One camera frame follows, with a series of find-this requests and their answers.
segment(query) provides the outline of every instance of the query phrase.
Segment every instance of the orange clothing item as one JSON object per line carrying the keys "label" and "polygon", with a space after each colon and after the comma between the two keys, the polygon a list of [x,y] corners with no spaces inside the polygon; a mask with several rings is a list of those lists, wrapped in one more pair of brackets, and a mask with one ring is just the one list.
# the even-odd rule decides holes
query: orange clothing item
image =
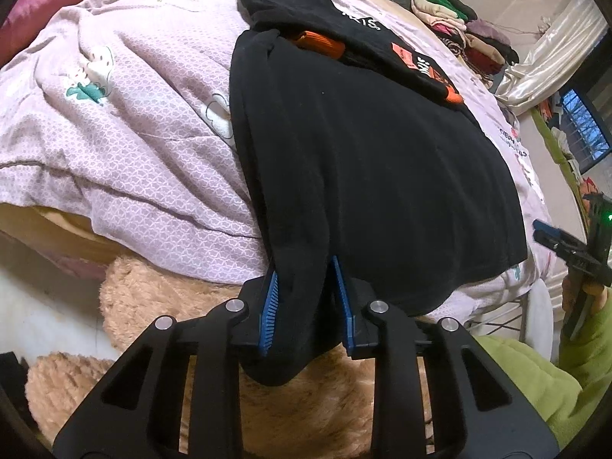
{"label": "orange clothing item", "polygon": [[334,39],[327,38],[326,36],[312,31],[300,33],[298,38],[292,39],[292,42],[295,43],[298,48],[317,52],[321,55],[331,57],[334,60],[338,60],[347,48],[343,42],[335,41]]}

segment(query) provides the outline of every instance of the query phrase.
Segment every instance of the green clothing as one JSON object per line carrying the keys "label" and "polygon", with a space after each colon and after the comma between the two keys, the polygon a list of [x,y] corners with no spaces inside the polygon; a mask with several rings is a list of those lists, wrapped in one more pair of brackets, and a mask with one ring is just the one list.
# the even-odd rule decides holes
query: green clothing
{"label": "green clothing", "polygon": [[446,8],[450,8],[453,12],[457,13],[457,17],[459,17],[460,19],[463,19],[463,22],[468,21],[467,15],[465,15],[462,11],[457,10],[455,7],[453,7],[451,2],[449,2],[448,0],[427,0],[427,1],[431,3],[436,3],[437,5],[442,5],[443,7],[446,7]]}
{"label": "green clothing", "polygon": [[510,376],[544,421],[560,448],[571,442],[612,382],[612,294],[574,342],[562,335],[559,366],[518,340],[476,337]]}

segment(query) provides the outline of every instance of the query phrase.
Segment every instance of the lime green fabric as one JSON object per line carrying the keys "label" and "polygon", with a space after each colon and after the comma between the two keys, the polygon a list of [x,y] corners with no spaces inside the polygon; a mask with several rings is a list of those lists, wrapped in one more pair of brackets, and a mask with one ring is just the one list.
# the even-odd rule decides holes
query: lime green fabric
{"label": "lime green fabric", "polygon": [[442,5],[443,7],[446,7],[446,8],[450,8],[453,12],[457,13],[457,17],[459,17],[460,19],[463,19],[463,22],[467,22],[469,20],[467,18],[467,15],[465,15],[461,10],[457,10],[455,7],[453,7],[451,2],[449,2],[448,0],[427,0],[427,1],[431,3],[436,3],[437,5]]}
{"label": "lime green fabric", "polygon": [[476,337],[550,426],[561,448],[576,436],[612,382],[612,299],[574,342],[562,337],[559,366],[518,340]]}
{"label": "lime green fabric", "polygon": [[550,156],[553,158],[553,161],[559,166],[561,170],[561,174],[565,178],[565,182],[570,187],[571,192],[573,193],[574,198],[576,199],[576,203],[578,205],[578,209],[580,210],[580,217],[582,217],[582,224],[584,228],[588,229],[589,223],[589,215],[584,208],[584,204],[582,203],[582,196],[580,194],[580,189],[578,188],[578,184],[576,183],[576,179],[574,178],[573,172],[571,171],[571,167],[565,155],[559,148],[559,144],[556,139],[553,137],[553,133],[550,132],[550,128],[544,122],[544,119],[540,115],[540,112],[537,109],[531,109],[531,117],[535,122],[535,126],[537,127],[538,132],[544,138],[544,144],[546,145],[547,150],[550,153]]}

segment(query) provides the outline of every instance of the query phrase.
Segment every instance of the metal screw head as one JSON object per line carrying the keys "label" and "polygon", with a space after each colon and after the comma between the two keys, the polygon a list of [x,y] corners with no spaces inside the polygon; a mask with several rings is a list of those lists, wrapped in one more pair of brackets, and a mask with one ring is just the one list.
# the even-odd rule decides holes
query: metal screw head
{"label": "metal screw head", "polygon": [[445,317],[440,324],[446,331],[457,331],[459,329],[459,322],[452,317]]}
{"label": "metal screw head", "polygon": [[167,330],[174,324],[174,320],[170,316],[158,317],[155,320],[155,327],[158,330]]}
{"label": "metal screw head", "polygon": [[240,312],[244,309],[244,302],[241,299],[231,299],[225,304],[225,308],[230,312]]}
{"label": "metal screw head", "polygon": [[372,312],[376,312],[376,314],[384,314],[389,310],[389,305],[382,300],[374,300],[374,302],[370,303],[369,308],[372,309]]}

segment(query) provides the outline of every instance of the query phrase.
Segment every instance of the window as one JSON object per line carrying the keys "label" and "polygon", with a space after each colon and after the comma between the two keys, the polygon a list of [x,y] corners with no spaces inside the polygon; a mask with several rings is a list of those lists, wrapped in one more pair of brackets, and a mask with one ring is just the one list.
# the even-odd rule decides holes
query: window
{"label": "window", "polygon": [[561,130],[567,135],[570,151],[583,173],[610,153],[610,145],[576,91],[569,90],[561,102],[564,114]]}
{"label": "window", "polygon": [[562,131],[580,173],[606,158],[612,158],[612,32],[559,92]]}

